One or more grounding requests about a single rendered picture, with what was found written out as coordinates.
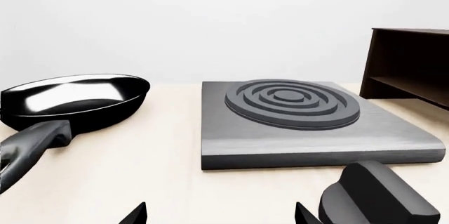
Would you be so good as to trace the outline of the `black frying pan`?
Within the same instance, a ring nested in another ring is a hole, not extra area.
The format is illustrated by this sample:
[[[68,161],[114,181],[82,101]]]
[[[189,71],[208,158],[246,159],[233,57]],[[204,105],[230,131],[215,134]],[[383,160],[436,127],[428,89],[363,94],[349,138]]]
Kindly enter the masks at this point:
[[[150,83],[126,74],[80,74],[0,91],[0,122],[17,131],[0,142],[0,194],[48,149],[126,120],[143,104]]]

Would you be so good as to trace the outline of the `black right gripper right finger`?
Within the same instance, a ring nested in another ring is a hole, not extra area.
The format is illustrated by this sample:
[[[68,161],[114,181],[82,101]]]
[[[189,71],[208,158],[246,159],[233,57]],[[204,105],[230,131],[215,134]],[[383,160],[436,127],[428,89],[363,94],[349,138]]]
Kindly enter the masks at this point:
[[[296,224],[319,224],[319,219],[314,217],[300,202],[295,204]]]

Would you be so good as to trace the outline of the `grey electric stove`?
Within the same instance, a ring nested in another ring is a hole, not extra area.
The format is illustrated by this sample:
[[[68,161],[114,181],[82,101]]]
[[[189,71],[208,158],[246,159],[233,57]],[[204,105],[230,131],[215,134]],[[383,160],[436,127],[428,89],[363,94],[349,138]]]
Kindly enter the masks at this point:
[[[440,162],[443,141],[331,82],[206,81],[201,168]]]

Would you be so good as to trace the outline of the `dark grey stove knob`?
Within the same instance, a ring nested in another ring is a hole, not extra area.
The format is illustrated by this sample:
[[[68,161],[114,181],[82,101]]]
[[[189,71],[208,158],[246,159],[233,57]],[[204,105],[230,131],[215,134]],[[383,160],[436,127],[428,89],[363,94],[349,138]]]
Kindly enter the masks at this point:
[[[323,224],[438,224],[440,218],[423,196],[374,161],[347,165],[319,203]]]

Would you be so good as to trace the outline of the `dark brown wooden shelf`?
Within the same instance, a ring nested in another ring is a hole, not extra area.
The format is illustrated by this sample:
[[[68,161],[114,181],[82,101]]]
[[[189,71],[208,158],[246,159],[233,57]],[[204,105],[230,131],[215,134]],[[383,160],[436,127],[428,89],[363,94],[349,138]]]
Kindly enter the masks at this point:
[[[449,30],[373,29],[359,95],[420,99],[449,111]]]

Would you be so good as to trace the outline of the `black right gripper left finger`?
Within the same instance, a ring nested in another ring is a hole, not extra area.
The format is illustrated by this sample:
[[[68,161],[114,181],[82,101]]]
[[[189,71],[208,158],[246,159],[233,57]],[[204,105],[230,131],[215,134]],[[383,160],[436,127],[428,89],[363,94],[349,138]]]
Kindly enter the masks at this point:
[[[146,202],[141,202],[119,224],[147,224]]]

